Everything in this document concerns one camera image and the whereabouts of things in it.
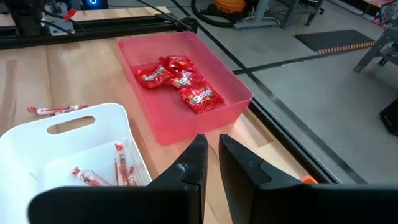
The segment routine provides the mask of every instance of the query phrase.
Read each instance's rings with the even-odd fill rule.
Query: blue light
[[[87,0],[87,3],[89,5],[95,6],[95,5],[97,5],[98,1],[97,0]]]

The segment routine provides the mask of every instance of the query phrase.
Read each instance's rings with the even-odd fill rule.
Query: candy stick
[[[30,107],[27,109],[28,112],[37,114],[39,116],[45,116],[45,115],[55,115],[57,112],[58,113],[67,113],[75,110],[80,110],[83,108],[86,108],[87,105],[70,105],[70,106],[59,106],[55,108],[36,108],[36,107]]]
[[[130,185],[127,177],[126,160],[124,158],[124,146],[122,144],[115,144],[116,147],[116,165],[118,167],[118,185]]]
[[[131,166],[130,170],[129,170],[129,183],[130,183],[130,185],[133,186],[133,187],[136,187],[137,186],[136,180],[137,180],[137,177],[134,174],[134,166]]]
[[[99,186],[110,186],[111,185],[106,180],[104,180],[102,177],[96,175],[93,171],[88,170],[88,169],[81,169],[79,167],[75,167],[73,169],[72,174],[90,186],[99,187]]]

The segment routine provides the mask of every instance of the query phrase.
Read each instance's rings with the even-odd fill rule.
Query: wrapped candy
[[[134,166],[131,166],[130,169],[129,169],[129,177],[128,177],[128,179],[129,179],[130,186],[133,186],[133,187],[137,186],[137,177],[134,174]]]
[[[175,88],[181,89],[183,87],[193,86],[204,80],[205,78],[198,73],[181,70],[175,74],[175,77],[167,80],[167,82],[173,85]]]
[[[174,77],[174,74],[169,72],[163,65],[159,65],[155,68],[138,70],[135,72],[135,77],[142,87],[151,89]]]
[[[55,108],[36,108],[36,107],[30,107],[27,109],[28,112],[37,114],[39,116],[45,116],[45,115],[58,115],[62,113],[67,113],[75,110],[80,110],[83,108],[86,108],[87,105],[70,105],[70,106],[59,106]]]
[[[213,109],[224,99],[207,82],[201,81],[194,86],[182,88],[178,91],[182,99],[197,113],[204,113]]]
[[[169,55],[159,58],[163,66],[178,70],[195,72],[197,70],[193,62],[186,56]]]
[[[124,146],[122,144],[115,144],[116,147],[116,179],[118,180],[118,186],[130,185],[127,177],[126,160],[124,158]]]
[[[72,174],[90,186],[99,187],[99,186],[110,186],[111,185],[106,180],[104,180],[102,177],[96,175],[93,171],[88,170],[88,169],[81,169],[79,167],[75,167],[73,169]]]

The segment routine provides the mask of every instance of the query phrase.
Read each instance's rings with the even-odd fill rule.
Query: orange tip
[[[301,181],[304,184],[318,184],[318,182],[313,177],[308,176],[308,175],[303,177],[303,178],[301,178]]]

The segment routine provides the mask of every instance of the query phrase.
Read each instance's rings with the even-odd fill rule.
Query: black hose
[[[217,14],[199,12],[197,9],[197,0],[191,1],[191,9],[192,9],[192,12],[194,13],[194,15],[197,16],[197,18],[199,18],[203,22],[206,22],[207,24],[210,24],[213,26],[230,28],[230,27],[233,27],[234,24],[236,23],[236,21],[231,16],[229,16],[227,14],[223,14],[222,12],[217,13]],[[211,16],[222,17],[226,20],[229,20],[230,22],[218,22],[218,21],[215,21],[213,19],[210,19],[210,18],[204,16],[205,14],[211,15]]]

